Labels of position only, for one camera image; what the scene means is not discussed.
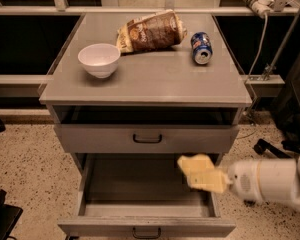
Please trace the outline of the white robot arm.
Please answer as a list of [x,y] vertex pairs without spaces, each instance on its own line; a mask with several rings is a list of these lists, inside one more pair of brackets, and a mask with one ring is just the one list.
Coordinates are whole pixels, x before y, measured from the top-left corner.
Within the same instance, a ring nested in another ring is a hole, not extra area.
[[192,189],[230,191],[244,201],[276,202],[300,212],[300,156],[240,160],[227,170],[216,167],[205,154],[181,156],[177,164]]

